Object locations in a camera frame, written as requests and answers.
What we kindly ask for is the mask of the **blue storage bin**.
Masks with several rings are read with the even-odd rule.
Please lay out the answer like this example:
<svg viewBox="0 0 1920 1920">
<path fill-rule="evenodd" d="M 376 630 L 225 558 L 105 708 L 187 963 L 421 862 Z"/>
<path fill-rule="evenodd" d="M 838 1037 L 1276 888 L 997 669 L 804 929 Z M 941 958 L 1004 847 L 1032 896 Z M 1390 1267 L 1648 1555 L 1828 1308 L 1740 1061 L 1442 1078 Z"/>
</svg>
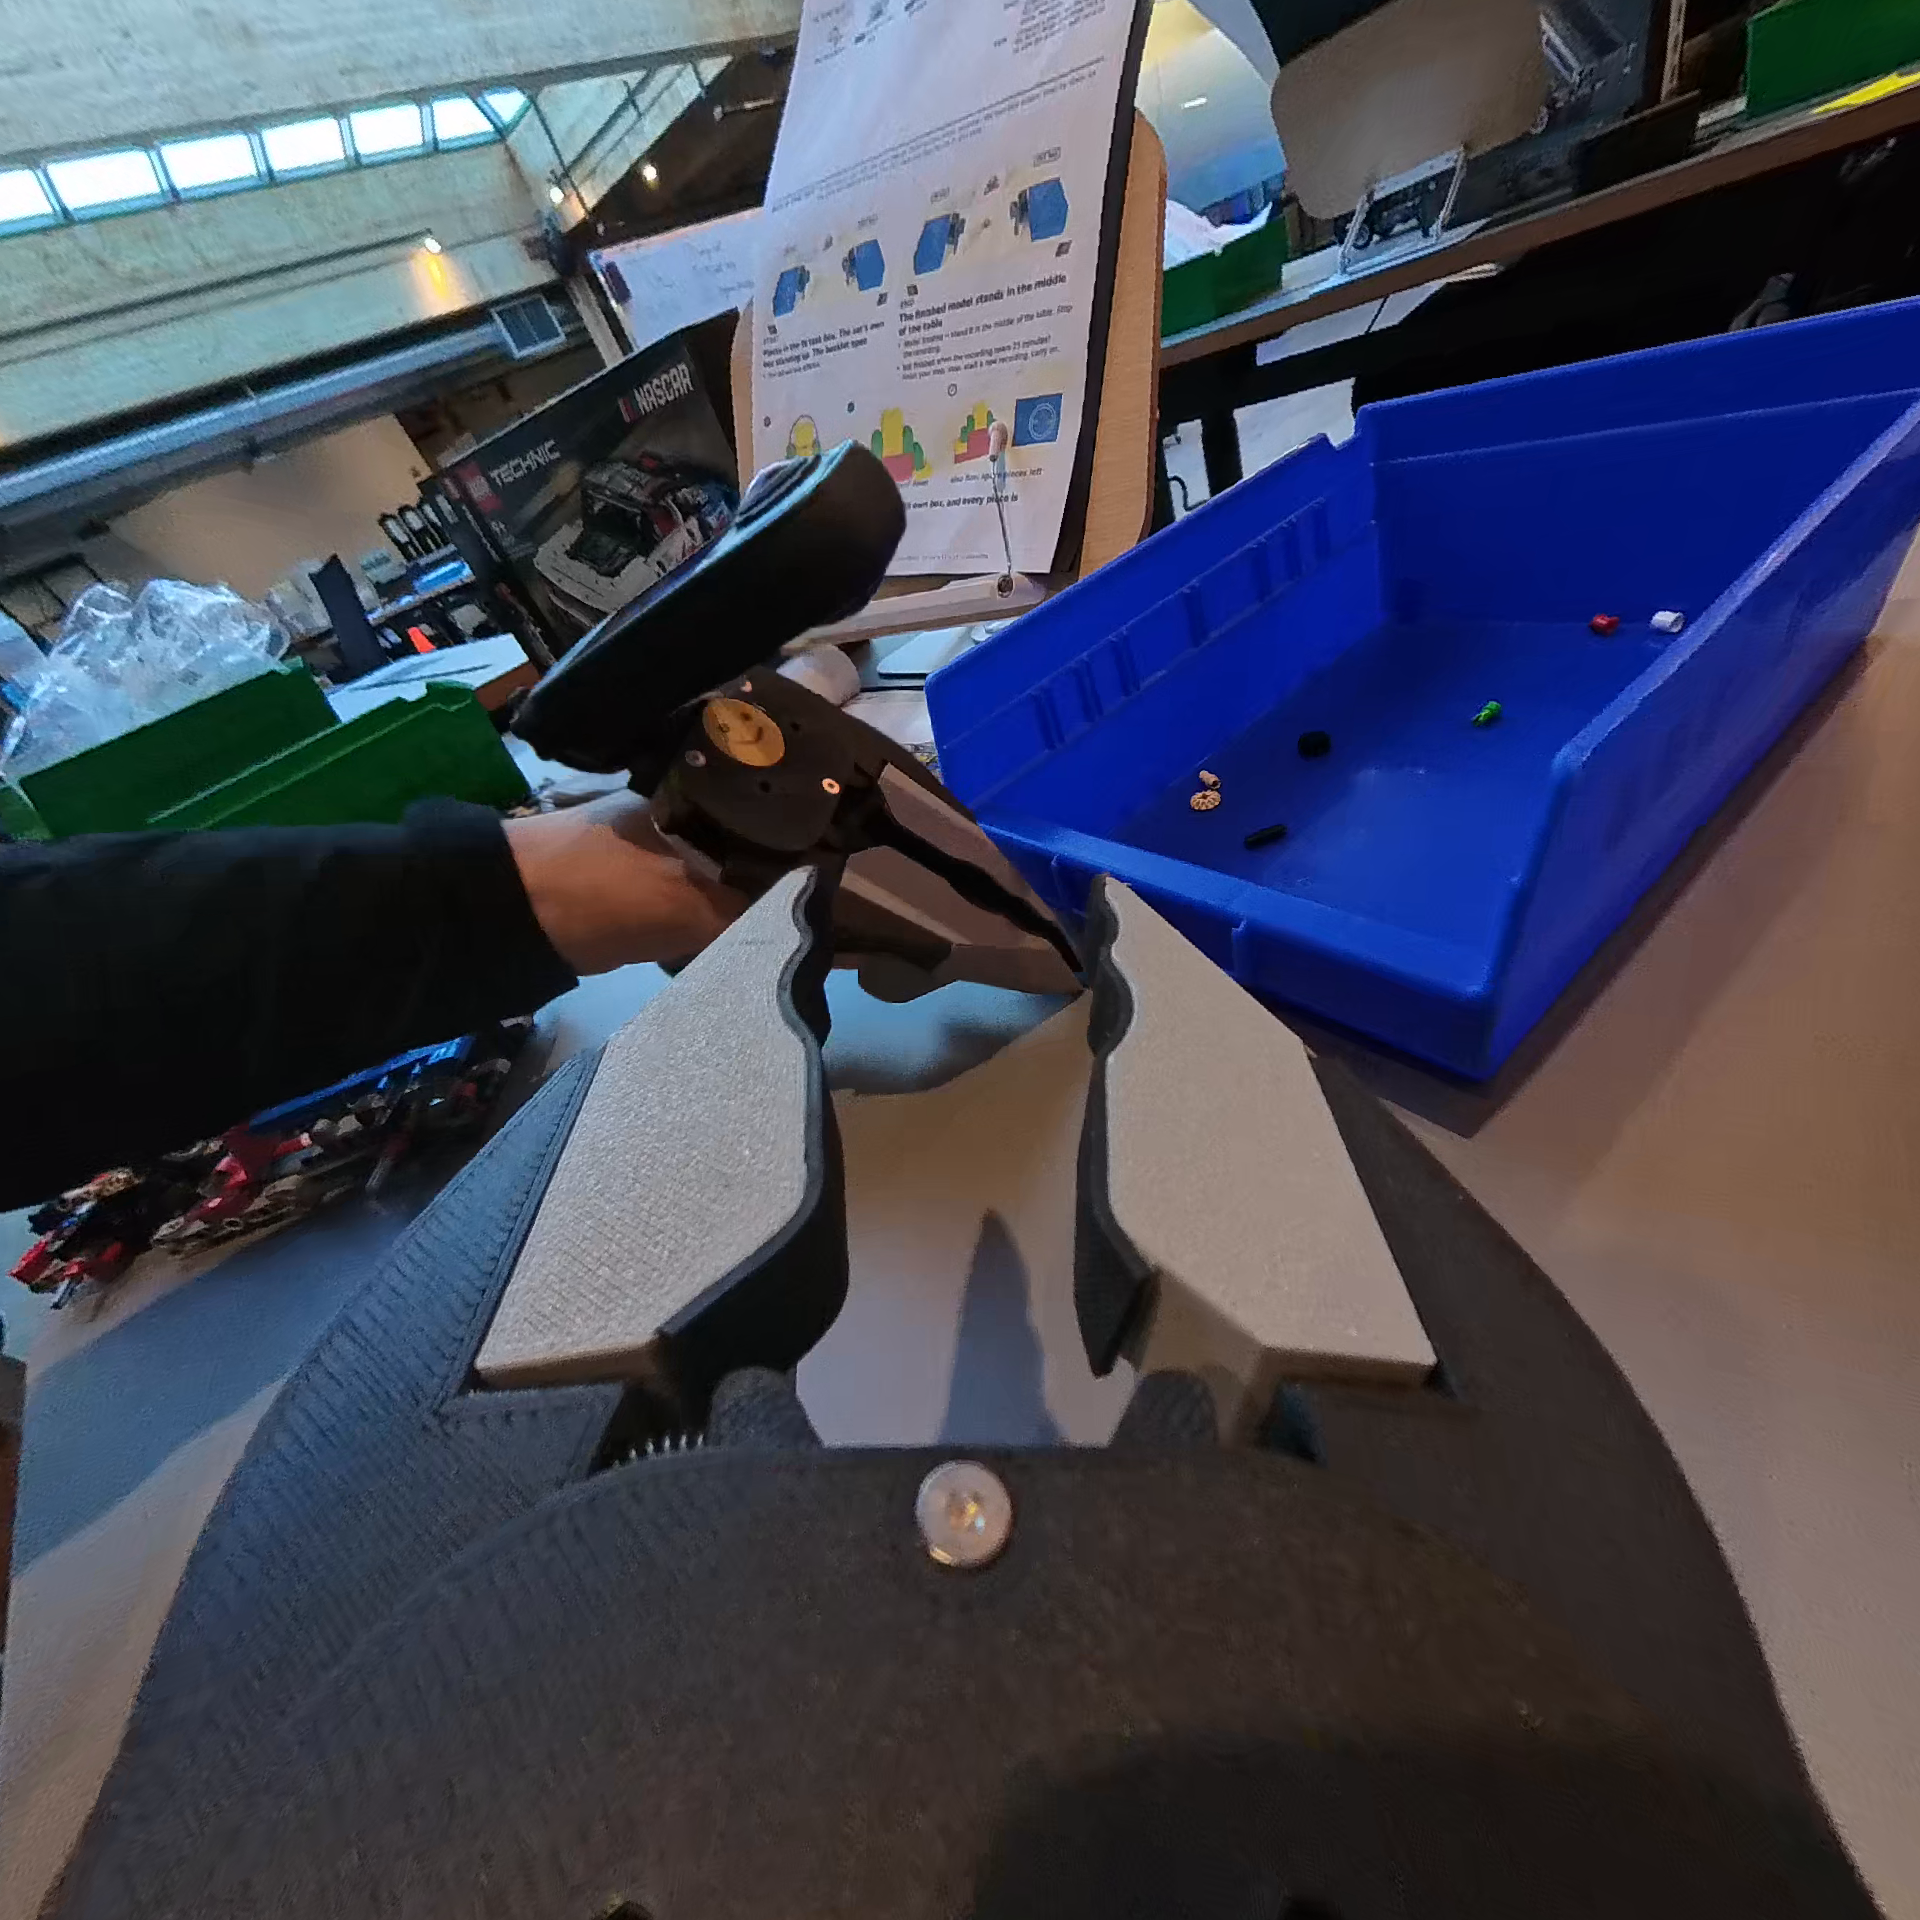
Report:
<svg viewBox="0 0 1920 1920">
<path fill-rule="evenodd" d="M 1064 920 L 1110 876 L 1243 989 L 1485 1078 L 1870 636 L 1916 521 L 1914 299 L 1366 405 L 940 667 L 940 772 Z"/>
</svg>

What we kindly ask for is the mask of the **grey desk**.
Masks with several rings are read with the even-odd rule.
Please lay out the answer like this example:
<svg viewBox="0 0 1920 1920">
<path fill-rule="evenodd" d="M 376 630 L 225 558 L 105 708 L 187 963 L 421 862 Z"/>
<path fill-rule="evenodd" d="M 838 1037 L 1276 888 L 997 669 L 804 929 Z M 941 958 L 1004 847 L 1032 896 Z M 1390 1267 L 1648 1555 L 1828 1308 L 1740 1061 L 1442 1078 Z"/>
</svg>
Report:
<svg viewBox="0 0 1920 1920">
<path fill-rule="evenodd" d="M 1842 1839 L 1884 1913 L 1916 1915 L 1916 551 L 1539 1043 L 1485 1088 L 1353 1064 L 1637 1388 Z M 57 1880 L 264 1408 L 412 1212 L 6 1308 L 5 1915 Z"/>
</svg>

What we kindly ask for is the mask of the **person's left forearm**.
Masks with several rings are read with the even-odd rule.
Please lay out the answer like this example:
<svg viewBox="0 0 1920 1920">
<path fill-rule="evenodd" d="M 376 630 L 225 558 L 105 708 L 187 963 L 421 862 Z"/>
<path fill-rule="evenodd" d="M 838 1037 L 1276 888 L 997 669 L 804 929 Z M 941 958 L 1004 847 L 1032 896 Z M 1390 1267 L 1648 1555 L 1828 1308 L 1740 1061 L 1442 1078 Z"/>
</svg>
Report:
<svg viewBox="0 0 1920 1920">
<path fill-rule="evenodd" d="M 5 844 L 2 1205 L 576 983 L 486 806 Z"/>
</svg>

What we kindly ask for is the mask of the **white board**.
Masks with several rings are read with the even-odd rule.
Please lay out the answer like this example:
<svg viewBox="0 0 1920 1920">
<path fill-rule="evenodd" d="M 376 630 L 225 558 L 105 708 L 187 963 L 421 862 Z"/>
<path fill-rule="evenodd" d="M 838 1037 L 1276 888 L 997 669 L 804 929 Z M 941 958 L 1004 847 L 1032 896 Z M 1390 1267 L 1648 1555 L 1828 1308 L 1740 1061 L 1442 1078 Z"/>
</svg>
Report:
<svg viewBox="0 0 1920 1920">
<path fill-rule="evenodd" d="M 674 230 L 590 252 L 629 351 L 739 313 L 753 299 L 761 259 L 761 211 L 746 207 Z"/>
</svg>

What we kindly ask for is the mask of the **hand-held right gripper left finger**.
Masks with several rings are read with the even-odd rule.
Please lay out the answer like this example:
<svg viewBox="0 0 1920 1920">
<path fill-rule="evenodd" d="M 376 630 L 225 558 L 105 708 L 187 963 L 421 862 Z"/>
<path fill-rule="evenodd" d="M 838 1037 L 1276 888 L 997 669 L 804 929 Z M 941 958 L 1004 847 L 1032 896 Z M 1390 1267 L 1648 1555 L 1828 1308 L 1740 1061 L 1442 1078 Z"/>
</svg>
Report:
<svg viewBox="0 0 1920 1920">
<path fill-rule="evenodd" d="M 794 871 L 601 1049 L 494 1320 L 490 1388 L 790 1374 L 849 1295 L 825 1040 L 835 885 Z"/>
</svg>

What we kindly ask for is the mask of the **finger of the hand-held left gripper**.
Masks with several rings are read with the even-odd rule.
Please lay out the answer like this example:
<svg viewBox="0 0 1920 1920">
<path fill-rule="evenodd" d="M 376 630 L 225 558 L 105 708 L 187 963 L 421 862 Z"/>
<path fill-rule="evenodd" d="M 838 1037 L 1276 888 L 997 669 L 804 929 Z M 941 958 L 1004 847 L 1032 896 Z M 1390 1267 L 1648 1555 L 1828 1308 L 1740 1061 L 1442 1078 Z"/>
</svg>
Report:
<svg viewBox="0 0 1920 1920">
<path fill-rule="evenodd" d="M 896 847 L 854 852 L 833 904 L 835 963 L 864 991 L 905 1003 L 949 984 L 1074 997 L 1081 976 L 1058 945 Z"/>
<path fill-rule="evenodd" d="M 862 851 L 896 847 L 946 877 L 962 899 L 994 904 L 1011 920 L 1052 940 L 1073 959 L 1081 983 L 1084 963 L 1073 936 L 1032 892 L 981 825 L 938 784 L 886 764 L 881 771 Z"/>
</svg>

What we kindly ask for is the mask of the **toy brick car model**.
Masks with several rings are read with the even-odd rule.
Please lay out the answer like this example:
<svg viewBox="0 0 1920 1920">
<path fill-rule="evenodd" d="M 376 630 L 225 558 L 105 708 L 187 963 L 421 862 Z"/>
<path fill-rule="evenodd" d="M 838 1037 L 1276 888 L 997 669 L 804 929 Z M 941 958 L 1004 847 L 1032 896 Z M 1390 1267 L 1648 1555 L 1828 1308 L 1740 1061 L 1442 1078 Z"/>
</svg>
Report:
<svg viewBox="0 0 1920 1920">
<path fill-rule="evenodd" d="M 29 1212 L 11 1281 L 66 1304 L 149 1255 L 192 1256 L 278 1231 L 486 1132 L 533 1014 L 406 1049 L 178 1151 L 107 1168 Z"/>
</svg>

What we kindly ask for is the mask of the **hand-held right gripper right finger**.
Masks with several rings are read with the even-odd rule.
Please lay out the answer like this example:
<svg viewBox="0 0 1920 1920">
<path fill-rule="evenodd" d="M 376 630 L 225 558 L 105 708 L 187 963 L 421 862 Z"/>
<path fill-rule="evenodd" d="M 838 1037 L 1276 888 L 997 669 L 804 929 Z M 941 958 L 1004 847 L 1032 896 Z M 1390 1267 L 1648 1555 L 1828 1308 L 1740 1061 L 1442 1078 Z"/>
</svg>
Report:
<svg viewBox="0 0 1920 1920">
<path fill-rule="evenodd" d="M 1073 1309 L 1096 1376 L 1182 1374 L 1226 1436 L 1290 1385 L 1437 1366 L 1315 1059 L 1115 877 L 1089 893 Z"/>
</svg>

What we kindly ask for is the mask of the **wooden side table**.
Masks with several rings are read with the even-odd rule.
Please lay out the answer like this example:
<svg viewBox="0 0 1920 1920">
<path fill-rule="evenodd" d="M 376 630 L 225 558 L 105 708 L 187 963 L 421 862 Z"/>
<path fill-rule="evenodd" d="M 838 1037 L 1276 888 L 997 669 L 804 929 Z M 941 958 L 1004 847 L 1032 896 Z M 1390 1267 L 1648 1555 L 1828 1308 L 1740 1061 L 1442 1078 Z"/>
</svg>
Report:
<svg viewBox="0 0 1920 1920">
<path fill-rule="evenodd" d="M 490 712 L 513 707 L 539 681 L 539 667 L 514 636 L 500 633 L 388 662 L 363 679 L 328 689 L 344 721 L 371 708 L 414 702 L 433 688 L 458 688 Z"/>
</svg>

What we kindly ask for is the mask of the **black toy car set box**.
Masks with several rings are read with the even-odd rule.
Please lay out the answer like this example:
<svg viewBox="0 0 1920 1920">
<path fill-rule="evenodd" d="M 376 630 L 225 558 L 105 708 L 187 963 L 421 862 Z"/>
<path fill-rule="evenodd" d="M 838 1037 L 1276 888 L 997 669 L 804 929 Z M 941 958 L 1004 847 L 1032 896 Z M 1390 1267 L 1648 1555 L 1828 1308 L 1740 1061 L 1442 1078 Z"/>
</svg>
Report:
<svg viewBox="0 0 1920 1920">
<path fill-rule="evenodd" d="M 736 454 L 690 347 L 660 343 L 441 463 L 502 616 L 557 661 L 731 524 Z"/>
</svg>

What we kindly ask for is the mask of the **person's left hand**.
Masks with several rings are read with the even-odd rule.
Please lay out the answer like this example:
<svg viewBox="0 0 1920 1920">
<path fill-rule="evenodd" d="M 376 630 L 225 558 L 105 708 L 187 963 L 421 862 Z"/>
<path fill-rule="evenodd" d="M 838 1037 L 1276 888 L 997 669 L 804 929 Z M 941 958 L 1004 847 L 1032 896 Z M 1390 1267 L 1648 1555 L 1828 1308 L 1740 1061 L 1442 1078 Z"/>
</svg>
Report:
<svg viewBox="0 0 1920 1920">
<path fill-rule="evenodd" d="M 502 832 L 545 936 L 576 976 L 686 963 L 750 907 L 692 869 L 633 790 L 509 819 Z"/>
</svg>

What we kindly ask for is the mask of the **dark wooden workbench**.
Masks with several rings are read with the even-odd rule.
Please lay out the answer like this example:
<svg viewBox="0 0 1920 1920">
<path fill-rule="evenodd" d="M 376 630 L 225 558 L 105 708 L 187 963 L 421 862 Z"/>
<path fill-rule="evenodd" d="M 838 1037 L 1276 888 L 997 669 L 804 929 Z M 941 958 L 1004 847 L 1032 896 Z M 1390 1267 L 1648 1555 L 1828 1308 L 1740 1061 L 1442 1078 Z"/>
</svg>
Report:
<svg viewBox="0 0 1920 1920">
<path fill-rule="evenodd" d="M 1437 239 L 1374 267 L 1333 269 L 1320 279 L 1285 281 L 1274 295 L 1169 336 L 1158 369 L 1260 347 L 1283 334 L 1364 304 L 1470 272 L 1501 267 L 1530 252 L 1637 220 L 1658 207 L 1696 201 L 1731 184 L 1790 172 L 1865 141 L 1916 129 L 1916 64 L 1858 81 L 1830 99 L 1762 116 L 1721 133 L 1670 166 L 1606 184 L 1587 197 L 1537 201 L 1501 217 L 1442 230 Z"/>
</svg>

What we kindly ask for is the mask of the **green storage bin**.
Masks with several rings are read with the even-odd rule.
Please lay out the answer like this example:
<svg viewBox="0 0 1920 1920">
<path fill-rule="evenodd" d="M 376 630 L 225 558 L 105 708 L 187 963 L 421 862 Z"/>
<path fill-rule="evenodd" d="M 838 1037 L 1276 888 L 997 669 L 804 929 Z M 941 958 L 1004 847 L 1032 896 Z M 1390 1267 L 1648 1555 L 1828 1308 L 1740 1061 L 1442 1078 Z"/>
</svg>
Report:
<svg viewBox="0 0 1920 1920">
<path fill-rule="evenodd" d="M 165 808 L 338 725 L 312 672 L 277 662 L 34 775 L 2 779 L 2 829 L 17 840 L 141 832 Z"/>
<path fill-rule="evenodd" d="M 476 692 L 430 684 L 156 813 L 157 832 L 396 825 L 425 800 L 513 811 L 533 790 Z"/>
<path fill-rule="evenodd" d="M 1290 263 L 1285 212 L 1265 206 L 1245 223 L 1214 223 L 1169 199 L 1163 212 L 1162 339 L 1210 326 L 1257 304 Z"/>
<path fill-rule="evenodd" d="M 1744 110 L 1766 116 L 1916 65 L 1916 1 L 1779 1 L 1744 23 Z"/>
</svg>

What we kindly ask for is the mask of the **row of skylight windows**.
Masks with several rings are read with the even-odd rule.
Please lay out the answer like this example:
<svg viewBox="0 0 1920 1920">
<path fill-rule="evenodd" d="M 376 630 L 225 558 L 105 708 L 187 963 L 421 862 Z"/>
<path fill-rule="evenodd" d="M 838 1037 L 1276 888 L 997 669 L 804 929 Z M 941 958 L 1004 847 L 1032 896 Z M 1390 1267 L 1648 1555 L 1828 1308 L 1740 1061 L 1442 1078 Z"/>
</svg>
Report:
<svg viewBox="0 0 1920 1920">
<path fill-rule="evenodd" d="M 494 84 L 176 133 L 147 144 L 6 157 L 2 236 L 477 150 L 514 133 L 530 104 L 524 89 Z"/>
</svg>

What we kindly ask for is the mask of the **wooden stand with instruction sheet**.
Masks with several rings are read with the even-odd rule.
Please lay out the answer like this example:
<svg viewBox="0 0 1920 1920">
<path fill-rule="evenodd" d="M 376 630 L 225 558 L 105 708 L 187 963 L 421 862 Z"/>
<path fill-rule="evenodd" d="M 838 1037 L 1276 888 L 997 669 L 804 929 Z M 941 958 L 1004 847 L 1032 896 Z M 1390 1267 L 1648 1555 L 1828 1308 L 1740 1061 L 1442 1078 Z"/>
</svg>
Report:
<svg viewBox="0 0 1920 1920">
<path fill-rule="evenodd" d="M 1089 491 L 1149 5 L 804 5 L 760 212 L 755 469 L 864 445 L 893 575 L 1043 575 Z"/>
</svg>

